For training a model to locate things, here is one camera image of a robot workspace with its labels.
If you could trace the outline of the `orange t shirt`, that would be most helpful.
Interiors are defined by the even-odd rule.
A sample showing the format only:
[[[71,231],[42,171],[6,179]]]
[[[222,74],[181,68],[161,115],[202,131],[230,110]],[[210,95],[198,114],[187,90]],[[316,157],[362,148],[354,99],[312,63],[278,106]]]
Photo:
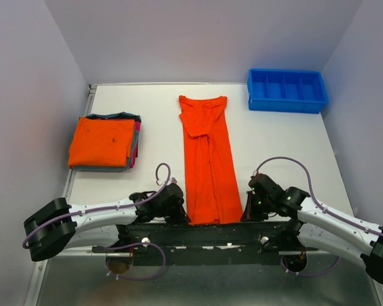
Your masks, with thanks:
[[[243,211],[225,118],[227,97],[179,96],[179,106],[190,223],[238,222]]]

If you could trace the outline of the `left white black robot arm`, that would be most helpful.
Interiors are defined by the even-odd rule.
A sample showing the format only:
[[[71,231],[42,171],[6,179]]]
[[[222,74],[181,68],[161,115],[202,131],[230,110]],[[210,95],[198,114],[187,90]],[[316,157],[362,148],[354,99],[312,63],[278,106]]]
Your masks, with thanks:
[[[71,205],[56,198],[24,221],[23,248],[33,261],[58,255],[64,249],[100,246],[125,250],[129,237],[119,226],[144,224],[162,218],[167,224],[190,222],[181,188],[171,182],[158,191],[132,193],[119,201],[97,205]]]

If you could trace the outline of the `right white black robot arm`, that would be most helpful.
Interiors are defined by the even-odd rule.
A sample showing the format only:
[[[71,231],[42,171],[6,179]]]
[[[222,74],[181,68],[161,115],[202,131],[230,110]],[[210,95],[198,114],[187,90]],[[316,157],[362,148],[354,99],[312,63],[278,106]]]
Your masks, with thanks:
[[[278,242],[279,249],[288,250],[301,245],[334,254],[364,268],[383,285],[383,226],[319,203],[311,192],[282,189],[262,173],[253,175],[248,185],[245,218],[254,221],[268,213],[289,218],[276,238],[261,238],[262,244]]]

